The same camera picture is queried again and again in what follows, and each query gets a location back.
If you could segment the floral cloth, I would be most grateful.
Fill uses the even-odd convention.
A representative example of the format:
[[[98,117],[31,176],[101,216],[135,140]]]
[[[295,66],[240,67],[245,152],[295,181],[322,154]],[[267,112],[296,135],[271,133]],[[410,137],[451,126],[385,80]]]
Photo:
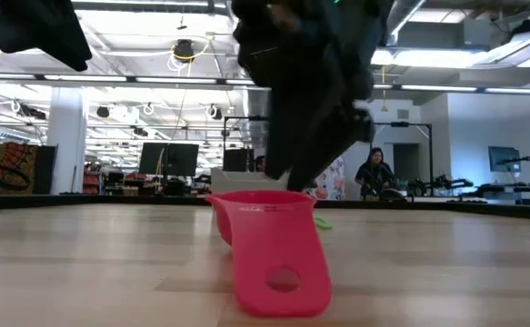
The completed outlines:
[[[318,200],[345,199],[345,162],[338,156],[316,179],[311,194]]]

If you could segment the grey plastic basket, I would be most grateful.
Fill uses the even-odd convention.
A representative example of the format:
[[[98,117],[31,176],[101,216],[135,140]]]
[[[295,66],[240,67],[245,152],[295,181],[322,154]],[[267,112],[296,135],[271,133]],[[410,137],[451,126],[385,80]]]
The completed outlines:
[[[288,173],[278,180],[259,172],[226,172],[220,168],[211,169],[211,192],[230,193],[253,190],[285,190]]]

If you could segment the black monitor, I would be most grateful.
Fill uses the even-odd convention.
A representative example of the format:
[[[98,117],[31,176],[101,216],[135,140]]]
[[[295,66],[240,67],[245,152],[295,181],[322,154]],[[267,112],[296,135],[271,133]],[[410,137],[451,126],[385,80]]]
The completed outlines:
[[[198,144],[169,144],[167,147],[167,174],[193,177],[197,167]]]
[[[165,176],[165,160],[169,144],[144,143],[139,173]]]

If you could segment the patterned orange board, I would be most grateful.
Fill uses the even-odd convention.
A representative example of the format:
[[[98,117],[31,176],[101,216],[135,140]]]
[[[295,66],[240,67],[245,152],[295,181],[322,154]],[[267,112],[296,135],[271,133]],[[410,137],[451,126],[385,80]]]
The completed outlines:
[[[0,144],[0,194],[32,193],[36,156],[36,146]]]

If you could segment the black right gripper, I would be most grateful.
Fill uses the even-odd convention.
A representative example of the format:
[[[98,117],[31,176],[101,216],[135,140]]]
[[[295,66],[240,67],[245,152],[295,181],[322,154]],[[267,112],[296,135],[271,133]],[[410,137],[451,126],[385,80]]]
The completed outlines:
[[[232,11],[238,63],[271,91],[265,175],[291,169],[286,189],[301,192],[352,144],[374,138],[370,113],[354,102],[373,92],[376,0],[232,0]]]

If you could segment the red measuring cup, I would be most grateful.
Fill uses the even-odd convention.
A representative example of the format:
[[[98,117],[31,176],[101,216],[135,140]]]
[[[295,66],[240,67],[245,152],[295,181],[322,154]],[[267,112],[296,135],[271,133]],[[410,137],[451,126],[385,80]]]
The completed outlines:
[[[234,293],[261,317],[311,317],[331,302],[332,281],[306,193],[249,190],[206,196],[232,247]]]

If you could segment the black gantry frame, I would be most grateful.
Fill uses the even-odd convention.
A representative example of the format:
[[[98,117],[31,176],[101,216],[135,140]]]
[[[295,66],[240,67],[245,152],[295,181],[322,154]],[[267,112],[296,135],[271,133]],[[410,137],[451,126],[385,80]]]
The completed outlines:
[[[404,121],[394,121],[391,123],[375,123],[375,125],[380,126],[380,131],[383,129],[384,126],[389,126],[392,128],[409,128],[410,126],[413,126],[415,129],[417,129],[427,140],[428,140],[428,165],[429,165],[429,182],[427,183],[430,187],[427,188],[429,190],[429,195],[434,196],[435,195],[435,188],[434,188],[434,156],[433,156],[433,127],[431,124],[424,124],[424,123],[408,123]],[[427,132],[425,133],[421,128],[425,127],[427,129]]]

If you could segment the white pillar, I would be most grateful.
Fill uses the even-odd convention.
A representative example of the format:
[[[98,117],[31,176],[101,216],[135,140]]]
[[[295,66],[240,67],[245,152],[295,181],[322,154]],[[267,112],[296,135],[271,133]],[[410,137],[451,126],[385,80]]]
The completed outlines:
[[[51,194],[83,191],[88,112],[82,89],[52,89],[47,127],[47,144],[56,148]]]

